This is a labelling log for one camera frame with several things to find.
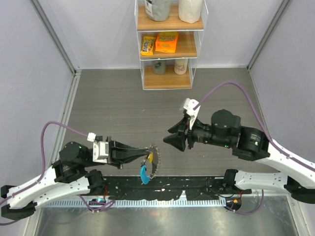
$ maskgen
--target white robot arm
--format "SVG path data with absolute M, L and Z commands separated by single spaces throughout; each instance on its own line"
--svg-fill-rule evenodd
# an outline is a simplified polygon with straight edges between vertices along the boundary
M 288 191 L 292 198 L 315 204 L 315 163 L 286 150 L 275 140 L 270 142 L 265 133 L 241 126 L 241 118 L 227 110 L 215 112 L 211 125 L 197 119 L 198 101 L 187 98 L 183 104 L 183 119 L 171 127 L 171 135 L 163 141 L 184 151 L 195 142 L 231 148 L 232 155 L 247 161 L 271 166 L 279 173 L 248 173 L 226 170 L 224 182 L 239 189 Z
M 43 206 L 76 195 L 102 195 L 107 186 L 101 171 L 87 172 L 86 167 L 111 165 L 118 169 L 123 164 L 141 157 L 149 156 L 148 148 L 135 148 L 107 137 L 101 136 L 88 140 L 93 142 L 93 148 L 85 147 L 76 142 L 67 143 L 59 152 L 59 160 L 52 164 L 43 174 L 41 181 L 38 177 L 19 185 L 1 187 L 1 197 L 7 204 L 1 208 L 2 217 L 20 220 L 31 216 Z

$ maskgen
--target yellow package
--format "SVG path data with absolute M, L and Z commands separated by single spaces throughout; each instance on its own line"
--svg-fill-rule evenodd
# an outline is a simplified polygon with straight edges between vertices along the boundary
M 178 32 L 160 32 L 156 40 L 156 51 L 175 53 L 178 40 Z
M 143 44 L 141 49 L 141 55 L 152 56 L 153 55 L 153 47 L 156 37 L 144 36 Z

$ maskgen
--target gray bag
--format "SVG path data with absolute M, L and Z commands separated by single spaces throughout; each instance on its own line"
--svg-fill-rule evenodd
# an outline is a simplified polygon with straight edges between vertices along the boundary
M 144 0 L 147 16 L 153 21 L 165 21 L 171 11 L 171 0 Z

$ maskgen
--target gray floor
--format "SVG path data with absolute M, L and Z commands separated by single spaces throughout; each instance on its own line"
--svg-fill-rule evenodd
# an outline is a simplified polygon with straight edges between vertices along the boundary
M 251 211 L 260 198 L 243 197 Z M 253 215 L 223 207 L 113 208 L 101 214 L 86 208 L 44 208 L 36 236 L 297 236 L 286 197 L 265 197 Z
M 167 129 L 177 123 L 182 114 L 179 107 L 185 98 L 201 100 L 221 82 L 239 82 L 255 98 L 253 85 L 245 68 L 198 69 L 193 89 L 142 90 L 140 70 L 85 70 L 75 96 L 69 125 L 82 132 L 112 136 L 113 140 L 135 146 L 156 144 L 160 149 L 160 175 L 224 175 L 226 169 L 247 172 L 273 172 L 268 166 L 243 161 L 231 155 L 230 149 L 195 144 L 192 150 L 177 151 L 162 139 Z M 257 127 L 258 123 L 240 90 L 232 85 L 216 91 L 199 112 L 203 123 L 211 122 L 217 110 L 227 109 L 242 118 L 242 125 Z M 84 138 L 66 133 L 64 142 L 77 141 L 91 146 Z M 110 166 L 94 169 L 104 175 L 138 175 L 140 160 L 117 170 Z

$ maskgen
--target light gray backdrop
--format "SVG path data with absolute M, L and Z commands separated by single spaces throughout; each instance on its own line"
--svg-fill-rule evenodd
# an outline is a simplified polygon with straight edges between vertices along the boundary
M 315 162 L 315 1 L 294 0 L 252 75 L 273 138 Z M 315 235 L 315 206 L 302 204 Z
M 82 69 L 140 66 L 134 0 L 39 2 Z M 247 66 L 280 2 L 206 0 L 209 17 L 199 67 Z
M 71 73 L 30 1 L 0 1 L 0 35 L 1 187 L 40 174 L 41 129 L 60 119 Z M 47 129 L 46 159 L 56 131 Z M 25 223 L 0 226 L 0 235 L 16 236 Z

